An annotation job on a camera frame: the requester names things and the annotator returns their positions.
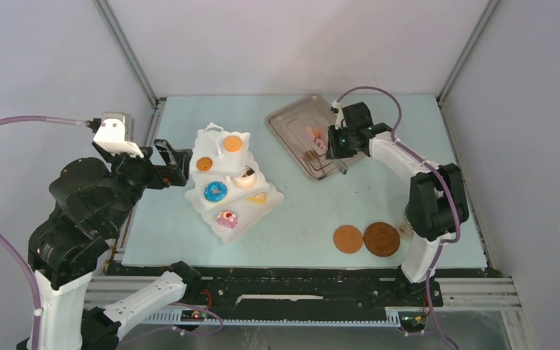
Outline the orange cookie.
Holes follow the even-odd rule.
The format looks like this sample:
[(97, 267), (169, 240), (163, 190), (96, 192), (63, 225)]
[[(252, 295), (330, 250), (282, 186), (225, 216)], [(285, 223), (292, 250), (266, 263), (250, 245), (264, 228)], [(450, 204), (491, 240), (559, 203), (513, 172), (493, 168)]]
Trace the orange cookie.
[(228, 152), (238, 152), (243, 147), (243, 141), (240, 136), (230, 135), (224, 139), (223, 146)]
[(212, 169), (214, 161), (210, 157), (201, 157), (196, 161), (196, 168), (198, 171), (207, 172)]

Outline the pink-tipped metal tongs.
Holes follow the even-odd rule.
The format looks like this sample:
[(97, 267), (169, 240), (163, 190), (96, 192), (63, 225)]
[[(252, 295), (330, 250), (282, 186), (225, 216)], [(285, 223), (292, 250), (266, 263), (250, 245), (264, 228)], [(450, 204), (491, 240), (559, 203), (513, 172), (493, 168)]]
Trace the pink-tipped metal tongs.
[[(313, 129), (319, 129), (321, 131), (321, 136), (322, 137), (320, 139), (316, 139), (314, 137), (313, 131), (312, 131)], [(310, 155), (316, 155), (318, 157), (319, 153), (324, 154), (327, 151), (327, 147), (328, 147), (327, 136), (324, 134), (324, 132), (321, 128), (312, 128), (311, 126), (307, 126), (306, 127), (306, 135), (310, 140), (312, 140), (312, 142), (316, 146), (316, 149), (314, 150), (314, 152), (309, 152)], [(332, 163), (335, 165), (335, 167), (338, 169), (338, 171), (341, 174), (343, 174), (343, 175), (347, 174), (348, 167), (342, 160), (333, 160)]]

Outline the blue frosted donut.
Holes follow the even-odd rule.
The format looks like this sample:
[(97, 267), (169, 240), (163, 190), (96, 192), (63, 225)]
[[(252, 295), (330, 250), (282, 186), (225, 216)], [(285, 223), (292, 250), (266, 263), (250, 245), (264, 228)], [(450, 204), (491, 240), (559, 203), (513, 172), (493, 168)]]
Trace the blue frosted donut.
[(211, 203), (218, 203), (222, 201), (227, 194), (228, 186), (224, 182), (220, 181), (209, 182), (203, 190), (205, 200)]

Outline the orange cookie front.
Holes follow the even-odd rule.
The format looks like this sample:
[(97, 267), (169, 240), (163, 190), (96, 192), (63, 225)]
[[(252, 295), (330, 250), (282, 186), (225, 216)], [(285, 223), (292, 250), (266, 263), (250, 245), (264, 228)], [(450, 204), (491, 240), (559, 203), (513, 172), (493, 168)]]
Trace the orange cookie front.
[(243, 141), (240, 136), (230, 135), (224, 139), (223, 146), (228, 152), (238, 152), (243, 147)]

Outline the pink swiss roll cake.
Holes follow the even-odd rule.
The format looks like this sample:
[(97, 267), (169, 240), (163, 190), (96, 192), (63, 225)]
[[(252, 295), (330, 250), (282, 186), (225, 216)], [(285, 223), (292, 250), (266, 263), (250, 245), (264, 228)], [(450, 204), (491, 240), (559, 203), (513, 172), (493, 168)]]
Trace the pink swiss roll cake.
[(223, 210), (217, 217), (217, 223), (225, 228), (233, 229), (238, 224), (238, 216), (232, 211)]

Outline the white chocolate donut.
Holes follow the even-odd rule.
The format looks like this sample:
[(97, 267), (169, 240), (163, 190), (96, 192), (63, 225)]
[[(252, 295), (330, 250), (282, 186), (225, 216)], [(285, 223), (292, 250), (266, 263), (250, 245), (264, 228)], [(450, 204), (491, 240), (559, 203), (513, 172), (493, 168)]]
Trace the white chocolate donut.
[(257, 181), (257, 172), (249, 166), (246, 166), (244, 168), (242, 175), (232, 177), (233, 184), (241, 188), (250, 187), (256, 181)]

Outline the yellow cake slice with cherry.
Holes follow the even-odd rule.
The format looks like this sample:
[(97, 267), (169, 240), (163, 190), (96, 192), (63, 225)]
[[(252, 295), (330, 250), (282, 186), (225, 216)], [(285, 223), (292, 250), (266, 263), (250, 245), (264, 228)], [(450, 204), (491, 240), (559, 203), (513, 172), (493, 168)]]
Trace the yellow cake slice with cherry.
[(256, 204), (265, 204), (268, 198), (267, 192), (259, 192), (256, 195), (248, 197), (246, 200)]

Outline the light brown coaster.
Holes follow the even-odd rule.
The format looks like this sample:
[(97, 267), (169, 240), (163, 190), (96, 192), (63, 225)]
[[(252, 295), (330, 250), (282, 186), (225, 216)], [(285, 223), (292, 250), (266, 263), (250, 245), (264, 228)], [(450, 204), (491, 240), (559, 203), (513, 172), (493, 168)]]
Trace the light brown coaster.
[(354, 254), (363, 246), (362, 232), (351, 225), (337, 228), (332, 239), (335, 247), (344, 254)]

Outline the dark brown wooden saucer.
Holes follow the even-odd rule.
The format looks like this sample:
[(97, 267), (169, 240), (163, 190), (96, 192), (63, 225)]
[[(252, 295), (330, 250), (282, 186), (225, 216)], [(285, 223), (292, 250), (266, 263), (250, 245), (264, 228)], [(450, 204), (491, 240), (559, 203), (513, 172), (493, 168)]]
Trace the dark brown wooden saucer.
[(367, 250), (377, 257), (390, 257), (400, 248), (400, 234), (388, 223), (374, 222), (364, 233)]

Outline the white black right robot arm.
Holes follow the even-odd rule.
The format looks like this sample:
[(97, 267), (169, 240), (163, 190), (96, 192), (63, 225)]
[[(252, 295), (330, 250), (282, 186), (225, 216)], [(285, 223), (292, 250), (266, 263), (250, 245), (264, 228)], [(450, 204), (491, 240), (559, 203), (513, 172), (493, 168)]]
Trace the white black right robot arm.
[(427, 160), (405, 144), (394, 128), (375, 124), (363, 102), (342, 106), (334, 101), (330, 110), (335, 122), (327, 129), (328, 159), (362, 153), (409, 183), (404, 218), (413, 237), (400, 266), (405, 278), (395, 284), (394, 293), (401, 303), (413, 305), (424, 295), (422, 282), (434, 276), (443, 245), (459, 241), (461, 225), (468, 219), (462, 172), (454, 163)]

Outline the white spare arm link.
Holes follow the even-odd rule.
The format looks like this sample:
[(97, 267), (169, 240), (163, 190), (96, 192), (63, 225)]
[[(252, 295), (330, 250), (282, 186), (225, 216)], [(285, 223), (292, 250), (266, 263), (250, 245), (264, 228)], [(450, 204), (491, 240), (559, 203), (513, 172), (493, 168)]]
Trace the white spare arm link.
[(138, 292), (116, 303), (83, 312), (83, 349), (116, 349), (139, 323), (162, 307), (181, 300), (187, 283), (174, 272), (165, 272)]

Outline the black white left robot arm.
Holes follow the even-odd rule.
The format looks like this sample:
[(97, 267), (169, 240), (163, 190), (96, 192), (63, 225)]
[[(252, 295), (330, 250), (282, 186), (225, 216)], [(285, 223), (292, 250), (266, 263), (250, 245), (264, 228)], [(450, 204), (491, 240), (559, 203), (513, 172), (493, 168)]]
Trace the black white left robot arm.
[[(160, 153), (163, 164), (151, 161)], [(55, 208), (29, 238), (28, 264), (39, 288), (40, 307), (31, 337), (20, 349), (116, 349), (138, 324), (161, 308), (201, 294), (201, 275), (185, 262), (155, 281), (104, 307), (85, 307), (98, 259), (119, 237), (146, 190), (183, 187), (191, 149), (157, 139), (140, 155), (98, 150), (98, 157), (70, 162), (50, 184)]]

